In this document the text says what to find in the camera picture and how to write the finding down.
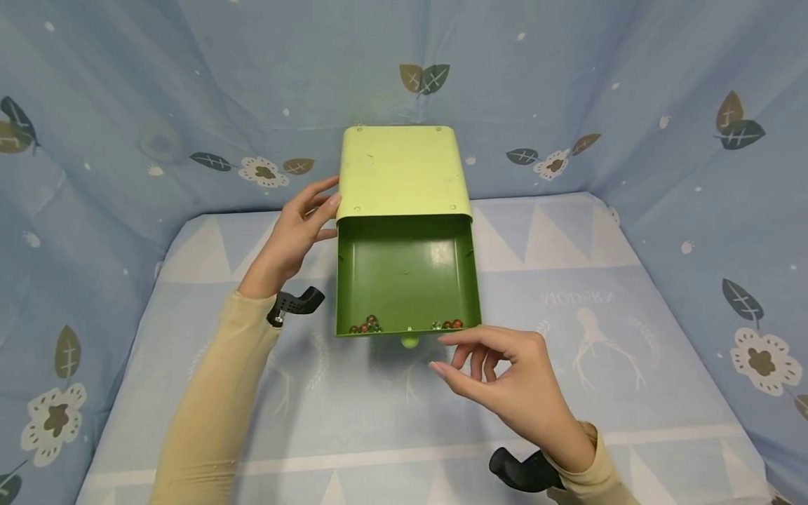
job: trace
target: tent wall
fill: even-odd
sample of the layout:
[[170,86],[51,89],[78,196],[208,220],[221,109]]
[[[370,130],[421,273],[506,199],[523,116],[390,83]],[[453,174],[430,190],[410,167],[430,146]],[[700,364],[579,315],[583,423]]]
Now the tent wall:
[[[448,124],[473,198],[616,209],[770,481],[808,499],[806,21],[799,0],[5,2],[0,474],[27,461],[21,503],[72,503],[182,223],[279,208],[352,124]],[[29,402],[76,384],[75,438],[26,445]]]

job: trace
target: hand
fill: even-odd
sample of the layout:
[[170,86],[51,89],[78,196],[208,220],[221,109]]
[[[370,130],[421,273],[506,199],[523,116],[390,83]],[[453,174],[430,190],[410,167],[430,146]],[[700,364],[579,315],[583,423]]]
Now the hand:
[[277,294],[300,271],[303,258],[315,242],[337,236],[336,229],[322,227],[337,215],[342,197],[339,193],[320,194],[337,182],[339,177],[334,176],[311,183],[284,205],[267,243],[238,286],[239,293],[255,299]]
[[[451,365],[429,364],[452,391],[497,414],[563,469],[578,473],[591,466],[595,448],[562,396],[544,337],[532,331],[477,326],[438,340],[457,345]],[[471,377],[460,372],[469,355]],[[497,377],[494,367],[500,360],[509,360],[511,367]]]

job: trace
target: black clamp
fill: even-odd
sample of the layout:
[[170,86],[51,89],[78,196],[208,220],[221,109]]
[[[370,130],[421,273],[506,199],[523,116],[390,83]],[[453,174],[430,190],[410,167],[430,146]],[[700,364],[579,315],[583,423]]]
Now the black clamp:
[[515,490],[525,493],[541,493],[550,487],[566,489],[558,471],[547,461],[541,451],[519,462],[506,448],[500,447],[488,462],[488,469]]
[[267,314],[267,322],[275,328],[280,328],[284,325],[286,313],[311,314],[317,310],[317,307],[325,299],[326,295],[322,294],[322,291],[314,286],[309,286],[300,297],[281,291],[275,299],[275,305],[272,306],[272,310]]

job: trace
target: mattress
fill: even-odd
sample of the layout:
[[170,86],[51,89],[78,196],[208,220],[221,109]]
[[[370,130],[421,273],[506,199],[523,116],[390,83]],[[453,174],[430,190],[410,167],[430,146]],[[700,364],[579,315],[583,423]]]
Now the mattress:
[[[209,215],[174,240],[141,320],[78,503],[145,503],[163,436],[278,213]],[[620,231],[588,193],[473,202],[483,319],[538,330],[572,411],[605,434],[641,503],[766,503],[764,464]],[[535,448],[427,369],[421,339],[334,338],[335,242],[286,291],[326,302],[290,316],[264,370],[235,503],[553,503],[487,469]]]

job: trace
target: beige long sleeve shirt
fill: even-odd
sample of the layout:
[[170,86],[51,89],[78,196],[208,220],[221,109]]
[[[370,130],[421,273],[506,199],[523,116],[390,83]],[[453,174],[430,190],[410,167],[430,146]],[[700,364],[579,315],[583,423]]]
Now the beige long sleeve shirt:
[[[231,293],[219,329],[179,403],[166,433],[152,489],[152,505],[230,503],[259,379],[280,330],[267,322],[275,298]],[[548,490],[559,505],[635,505],[612,465],[603,437],[582,423],[595,445],[583,473],[558,469],[568,491]]]

